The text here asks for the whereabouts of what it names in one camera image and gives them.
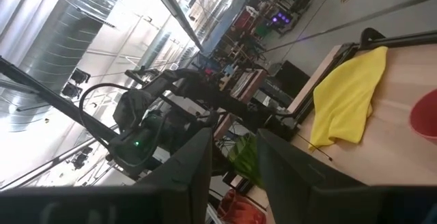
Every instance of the wooden table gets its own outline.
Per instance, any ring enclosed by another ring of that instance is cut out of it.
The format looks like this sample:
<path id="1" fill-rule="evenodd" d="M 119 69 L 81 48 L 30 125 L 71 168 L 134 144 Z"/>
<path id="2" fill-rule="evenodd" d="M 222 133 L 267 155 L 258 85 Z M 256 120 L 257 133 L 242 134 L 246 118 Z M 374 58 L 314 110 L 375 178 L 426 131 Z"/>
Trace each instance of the wooden table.
<path id="1" fill-rule="evenodd" d="M 315 75 L 333 60 L 336 49 L 338 46 Z M 373 114 L 367 120 L 362 141 L 358 145 L 338 141 L 321 148 L 333 162 L 322 153 L 310 153 L 307 149 L 314 112 L 302 123 L 300 137 L 295 137 L 291 144 L 368 185 L 437 184 L 437 145 L 418 136 L 408 123 L 415 102 L 437 88 L 436 55 L 435 44 L 389 49 L 386 70 L 373 95 Z M 304 87 L 301 96 L 307 90 Z M 294 111 L 295 102 L 299 99 L 295 99 L 289 111 Z"/>

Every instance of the red bowl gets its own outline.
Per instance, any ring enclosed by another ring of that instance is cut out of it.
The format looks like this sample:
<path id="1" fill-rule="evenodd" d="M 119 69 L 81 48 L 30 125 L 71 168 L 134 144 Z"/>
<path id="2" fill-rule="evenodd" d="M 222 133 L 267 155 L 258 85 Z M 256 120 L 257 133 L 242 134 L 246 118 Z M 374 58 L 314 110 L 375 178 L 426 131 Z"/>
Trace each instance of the red bowl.
<path id="1" fill-rule="evenodd" d="M 419 135 L 437 143 L 437 89 L 426 94 L 413 106 L 410 125 Z"/>

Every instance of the floor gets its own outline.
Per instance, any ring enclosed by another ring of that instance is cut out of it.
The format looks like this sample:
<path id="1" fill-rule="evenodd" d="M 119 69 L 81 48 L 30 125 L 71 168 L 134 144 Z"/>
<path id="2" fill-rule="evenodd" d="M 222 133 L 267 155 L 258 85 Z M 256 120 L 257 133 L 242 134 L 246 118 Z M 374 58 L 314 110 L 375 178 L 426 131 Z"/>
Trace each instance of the floor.
<path id="1" fill-rule="evenodd" d="M 349 0 L 346 3 L 341 3 L 340 0 L 313 0 L 292 32 L 282 38 L 276 33 L 271 33 L 264 42 L 266 48 L 270 49 L 405 1 L 409 0 Z M 361 31 L 367 27 L 373 27 L 385 36 L 391 37 L 437 29 L 436 22 L 437 0 L 431 0 L 265 54 L 270 64 L 288 60 L 311 75 L 333 46 L 358 42 Z"/>

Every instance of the red object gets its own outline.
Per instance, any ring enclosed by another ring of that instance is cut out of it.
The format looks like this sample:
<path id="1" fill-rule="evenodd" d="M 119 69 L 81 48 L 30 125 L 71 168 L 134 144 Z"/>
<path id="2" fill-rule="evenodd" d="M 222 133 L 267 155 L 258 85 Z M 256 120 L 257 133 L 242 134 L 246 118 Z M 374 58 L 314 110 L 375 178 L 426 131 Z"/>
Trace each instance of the red object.
<path id="1" fill-rule="evenodd" d="M 206 73 L 207 75 L 210 75 L 210 74 L 213 74 L 214 72 L 213 72 L 211 69 L 206 68 L 206 69 L 205 69 L 205 73 Z"/>
<path id="2" fill-rule="evenodd" d="M 239 29 L 248 29 L 250 25 L 247 25 L 247 23 L 250 21 L 251 18 L 252 18 L 251 14 L 246 10 L 244 10 L 240 14 L 240 16 L 236 19 L 234 23 L 234 27 Z"/>
<path id="3" fill-rule="evenodd" d="M 410 125 L 419 135 L 437 143 L 437 89 L 415 104 L 410 113 Z"/>
<path id="4" fill-rule="evenodd" d="M 218 207 L 218 217 L 226 224 L 266 224 L 266 215 L 245 197 L 229 190 Z"/>

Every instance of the yellow cloth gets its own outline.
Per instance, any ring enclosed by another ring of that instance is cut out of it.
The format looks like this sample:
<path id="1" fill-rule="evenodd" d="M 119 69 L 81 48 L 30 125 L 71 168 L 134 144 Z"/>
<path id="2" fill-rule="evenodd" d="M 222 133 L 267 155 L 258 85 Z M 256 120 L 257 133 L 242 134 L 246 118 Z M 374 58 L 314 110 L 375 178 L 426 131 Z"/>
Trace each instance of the yellow cloth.
<path id="1" fill-rule="evenodd" d="M 380 47 L 341 64 L 315 89 L 315 119 L 311 144 L 332 145 L 335 139 L 359 143 L 371 97 L 386 65 L 387 47 Z"/>

